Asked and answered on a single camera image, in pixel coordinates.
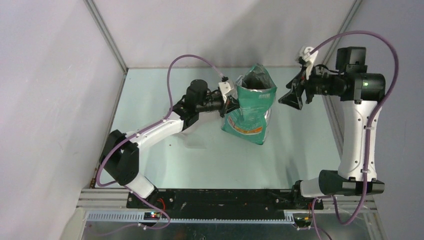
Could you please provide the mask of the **clear plastic scoop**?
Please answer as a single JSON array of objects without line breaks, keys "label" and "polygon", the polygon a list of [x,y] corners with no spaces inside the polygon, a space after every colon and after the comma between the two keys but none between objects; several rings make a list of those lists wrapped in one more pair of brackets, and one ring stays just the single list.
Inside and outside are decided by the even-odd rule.
[{"label": "clear plastic scoop", "polygon": [[206,142],[202,135],[195,132],[182,132],[180,134],[183,145],[188,149],[206,149]]}]

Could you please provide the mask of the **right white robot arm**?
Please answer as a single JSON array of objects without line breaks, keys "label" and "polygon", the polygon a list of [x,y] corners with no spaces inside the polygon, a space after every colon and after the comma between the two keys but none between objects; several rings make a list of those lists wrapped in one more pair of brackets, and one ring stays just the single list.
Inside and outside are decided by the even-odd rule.
[{"label": "right white robot arm", "polygon": [[302,47],[296,60],[300,72],[286,85],[288,92],[278,102],[301,110],[314,96],[340,98],[344,118],[344,140],[337,170],[322,170],[317,178],[299,180],[291,194],[291,204],[304,209],[311,198],[331,195],[360,196],[381,194],[385,184],[377,179],[375,168],[376,110],[385,96],[386,80],[380,73],[369,73],[364,47],[337,50],[335,70],[318,73],[318,53]]}]

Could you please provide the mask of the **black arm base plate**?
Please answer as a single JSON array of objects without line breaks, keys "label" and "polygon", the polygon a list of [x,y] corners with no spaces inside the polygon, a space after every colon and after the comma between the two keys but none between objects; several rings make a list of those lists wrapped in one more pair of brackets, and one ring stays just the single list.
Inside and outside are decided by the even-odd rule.
[{"label": "black arm base plate", "polygon": [[147,202],[172,219],[187,220],[287,220],[288,211],[324,208],[295,189],[162,188]]}]

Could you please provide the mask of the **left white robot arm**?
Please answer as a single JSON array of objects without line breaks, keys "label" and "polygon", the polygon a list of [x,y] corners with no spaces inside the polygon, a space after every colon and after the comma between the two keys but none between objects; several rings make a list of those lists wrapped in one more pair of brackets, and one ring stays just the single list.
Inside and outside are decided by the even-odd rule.
[{"label": "left white robot arm", "polygon": [[100,165],[120,186],[136,193],[145,208],[153,208],[158,202],[156,187],[140,173],[140,154],[163,139],[181,133],[199,120],[200,113],[218,112],[221,117],[238,109],[234,83],[223,77],[214,91],[206,81],[193,80],[182,98],[170,112],[157,122],[123,133],[112,131],[103,148]]}]

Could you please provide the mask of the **teal pet food bag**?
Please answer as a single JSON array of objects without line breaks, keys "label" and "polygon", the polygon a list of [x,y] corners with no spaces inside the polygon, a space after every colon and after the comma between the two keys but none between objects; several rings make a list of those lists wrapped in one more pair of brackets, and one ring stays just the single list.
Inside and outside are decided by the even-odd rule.
[{"label": "teal pet food bag", "polygon": [[263,145],[277,89],[265,66],[259,63],[253,65],[235,83],[238,108],[225,115],[221,130],[253,144]]}]

